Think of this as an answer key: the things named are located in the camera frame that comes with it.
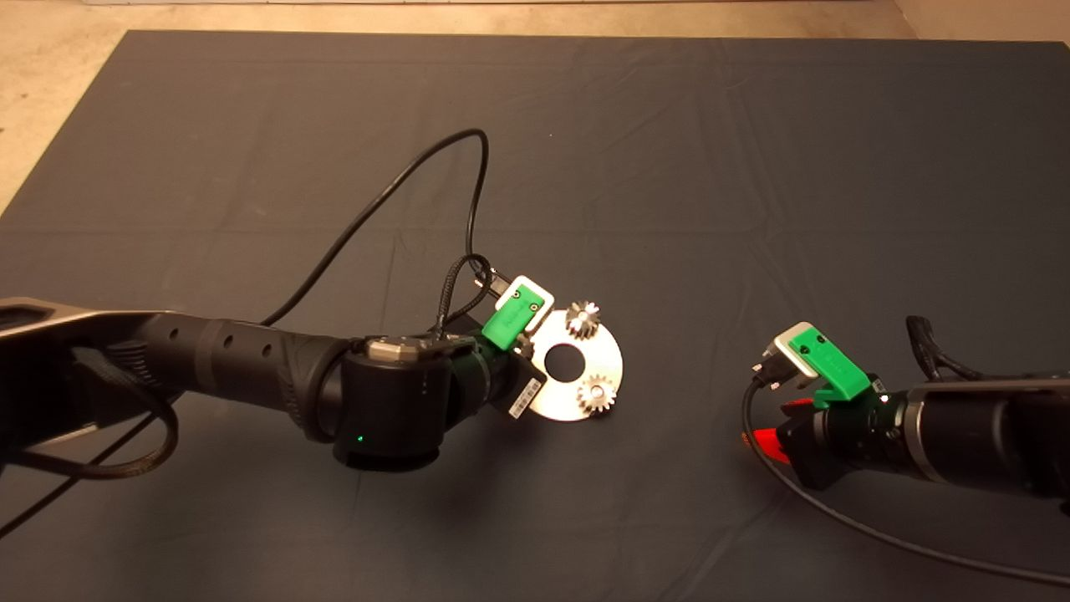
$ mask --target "red part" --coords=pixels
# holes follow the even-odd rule
[[[801,400],[795,400],[794,402],[788,402],[786,404],[780,406],[780,408],[784,410],[784,408],[794,408],[798,406],[812,406],[812,405],[813,405],[813,400],[804,398]]]
[[[813,400],[808,399],[795,400],[780,406],[780,413],[789,418],[806,416],[813,412]]]
[[[751,441],[758,444],[758,448],[761,449],[765,456],[769,457],[770,460],[775,460],[782,464],[791,464],[791,461],[788,460],[788,454],[785,454],[783,448],[780,447],[780,441],[777,439],[776,429],[758,429],[754,431],[754,436],[751,437]]]

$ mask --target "spur gear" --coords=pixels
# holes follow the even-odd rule
[[[572,300],[565,313],[565,327],[568,334],[576,339],[591,339],[598,333],[598,325],[601,318],[598,315],[598,306],[591,300]]]
[[[577,389],[576,400],[580,402],[584,414],[588,416],[602,414],[613,407],[616,401],[616,388],[608,379],[597,374],[592,375]]]

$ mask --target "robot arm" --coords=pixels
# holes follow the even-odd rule
[[[21,450],[143,413],[146,393],[195,391],[285,412],[348,466],[411,470],[484,405],[507,410],[533,381],[546,382],[474,321],[452,326],[471,333],[343,340],[173,312],[0,300],[0,436],[4,449]],[[95,354],[73,353],[87,350]],[[87,367],[94,357],[137,390],[98,379]]]
[[[937,364],[949,358],[932,342],[928,321],[907,324],[919,366],[931,379],[938,375]],[[753,433],[804,487],[824,490],[853,470],[881,470],[1070,498],[1070,380],[987,377],[952,361],[975,380],[888,392],[807,323],[782,334],[769,350],[755,367],[761,384],[828,381],[813,400],[783,405],[786,422]]]

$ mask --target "barcode label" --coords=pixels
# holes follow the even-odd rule
[[[538,380],[532,379],[529,381],[528,386],[520,392],[520,397],[517,398],[517,401],[513,402],[513,407],[509,408],[509,416],[514,419],[520,418],[520,415],[528,410],[528,406],[531,405],[532,400],[535,399],[535,396],[541,388],[542,384],[539,383]]]

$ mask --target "metal disc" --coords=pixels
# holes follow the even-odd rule
[[[576,397],[580,385],[592,376],[601,376],[620,390],[624,359],[616,340],[605,324],[590,339],[576,339],[568,333],[565,314],[564,310],[551,312],[532,337],[532,364],[547,374],[547,382],[530,407],[535,414],[551,420],[574,422],[590,418]],[[563,383],[546,372],[546,355],[557,345],[571,345],[583,356],[583,374],[576,381]]]

